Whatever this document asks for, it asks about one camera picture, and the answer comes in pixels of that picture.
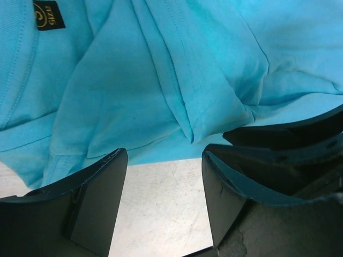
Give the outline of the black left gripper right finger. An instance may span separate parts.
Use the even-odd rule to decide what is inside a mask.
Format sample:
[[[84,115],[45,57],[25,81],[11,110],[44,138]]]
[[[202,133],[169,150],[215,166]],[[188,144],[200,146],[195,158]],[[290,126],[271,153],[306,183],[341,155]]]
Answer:
[[[342,165],[305,187],[266,187],[209,145],[202,176],[218,256],[342,256]]]

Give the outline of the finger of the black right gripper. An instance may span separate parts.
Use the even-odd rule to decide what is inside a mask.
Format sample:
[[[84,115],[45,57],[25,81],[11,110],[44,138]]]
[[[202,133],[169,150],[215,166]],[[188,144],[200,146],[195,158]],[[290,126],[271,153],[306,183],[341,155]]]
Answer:
[[[342,132],[342,106],[299,122],[240,127],[223,134],[234,146],[286,150],[310,146]]]
[[[305,187],[342,165],[342,134],[289,150],[212,144],[211,153],[266,187]]]

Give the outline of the turquoise t-shirt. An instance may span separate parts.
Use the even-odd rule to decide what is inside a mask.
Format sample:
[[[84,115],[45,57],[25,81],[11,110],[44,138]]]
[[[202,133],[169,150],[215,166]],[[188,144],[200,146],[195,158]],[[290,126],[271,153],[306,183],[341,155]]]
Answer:
[[[1,162],[32,189],[341,104],[342,1],[1,1]]]

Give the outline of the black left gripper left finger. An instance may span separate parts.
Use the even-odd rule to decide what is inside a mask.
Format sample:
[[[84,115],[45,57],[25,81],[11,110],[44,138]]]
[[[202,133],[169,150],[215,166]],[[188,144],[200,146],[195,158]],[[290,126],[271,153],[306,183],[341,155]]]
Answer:
[[[1,256],[108,256],[128,165],[117,149],[24,196],[1,198]]]

